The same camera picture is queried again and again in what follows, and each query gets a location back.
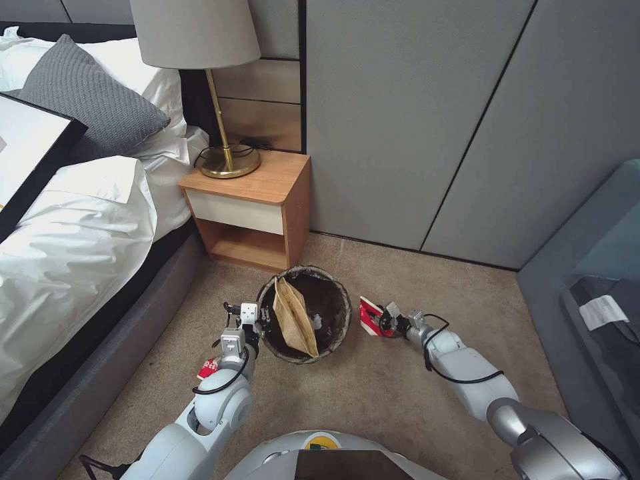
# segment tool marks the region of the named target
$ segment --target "white duvet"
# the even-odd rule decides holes
[[[0,423],[31,374],[144,262],[157,212],[140,162],[56,173],[0,243]]]

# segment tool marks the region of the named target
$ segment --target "wooden nightstand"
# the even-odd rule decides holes
[[[260,151],[258,170],[214,179],[198,169],[179,185],[212,260],[270,271],[299,262],[309,236],[308,155]]]

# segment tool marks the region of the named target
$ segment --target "brass lamp base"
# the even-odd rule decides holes
[[[258,150],[246,145],[230,145],[229,148],[233,156],[232,169],[227,167],[223,148],[217,147],[203,152],[204,160],[200,164],[200,172],[213,178],[236,178],[251,173],[260,166]]]

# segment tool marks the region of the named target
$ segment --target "trash can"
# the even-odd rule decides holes
[[[291,348],[282,336],[273,311],[275,282],[282,277],[304,296],[309,318],[315,315],[321,318],[320,328],[314,330],[319,354],[316,358]],[[262,286],[256,302],[261,308],[268,308],[271,318],[271,330],[264,338],[267,348],[276,357],[290,363],[314,363],[326,357],[340,346],[351,322],[351,302],[347,291],[340,282],[318,267],[298,265],[278,273]]]

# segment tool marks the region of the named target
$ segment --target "red and white packaging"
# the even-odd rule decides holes
[[[360,326],[374,337],[384,337],[375,320],[375,318],[380,317],[382,313],[383,311],[374,302],[360,297]]]
[[[222,357],[208,359],[200,369],[200,372],[198,372],[198,379],[204,380],[212,373],[216,373],[218,371],[218,363],[220,362],[221,358]]]

